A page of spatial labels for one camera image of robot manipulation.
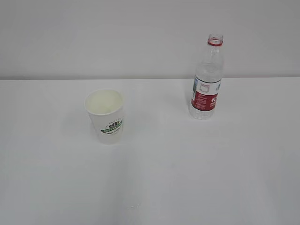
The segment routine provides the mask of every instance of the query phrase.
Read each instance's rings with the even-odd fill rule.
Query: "bottle bottom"
[[[210,111],[201,111],[194,108],[191,103],[188,105],[188,110],[191,116],[197,120],[208,120],[215,111],[215,109],[212,109]]]

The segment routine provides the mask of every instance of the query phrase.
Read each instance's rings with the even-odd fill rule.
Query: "bottle label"
[[[221,80],[209,83],[201,81],[195,76],[192,106],[201,111],[210,111],[215,108],[220,85]]]

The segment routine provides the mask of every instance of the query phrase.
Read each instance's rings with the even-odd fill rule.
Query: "bottle neck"
[[[222,46],[212,46],[207,44],[203,61],[223,63]]]

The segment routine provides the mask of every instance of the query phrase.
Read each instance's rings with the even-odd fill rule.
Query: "red label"
[[[217,95],[204,95],[196,91],[195,93],[195,99],[192,99],[192,105],[196,109],[202,110],[202,111],[210,111],[213,108],[215,108],[216,101],[217,101]]]

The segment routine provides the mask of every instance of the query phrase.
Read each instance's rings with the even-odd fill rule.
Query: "white wall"
[[[300,75],[299,0],[2,0],[0,79],[189,77],[209,33],[225,75]]]

